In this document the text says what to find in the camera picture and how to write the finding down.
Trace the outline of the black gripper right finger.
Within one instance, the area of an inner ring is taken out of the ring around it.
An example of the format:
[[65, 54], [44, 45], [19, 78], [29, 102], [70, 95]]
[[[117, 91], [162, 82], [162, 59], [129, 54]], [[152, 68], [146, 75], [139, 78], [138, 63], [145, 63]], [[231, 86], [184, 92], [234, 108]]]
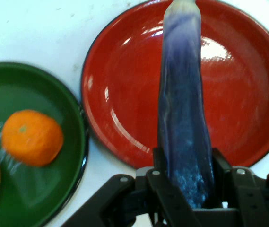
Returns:
[[212, 157], [216, 196], [228, 203], [223, 226], [269, 227], [269, 175], [263, 179], [249, 168], [231, 166], [217, 148]]

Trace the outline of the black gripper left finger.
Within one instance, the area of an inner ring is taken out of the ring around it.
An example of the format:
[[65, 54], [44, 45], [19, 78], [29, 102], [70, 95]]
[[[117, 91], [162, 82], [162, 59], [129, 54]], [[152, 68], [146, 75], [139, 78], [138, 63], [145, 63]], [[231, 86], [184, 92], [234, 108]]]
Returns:
[[154, 227], [200, 227], [192, 208], [167, 177], [162, 149], [154, 149], [153, 155], [153, 167], [140, 169], [136, 177], [112, 176], [63, 226], [131, 227], [137, 216], [148, 214]]

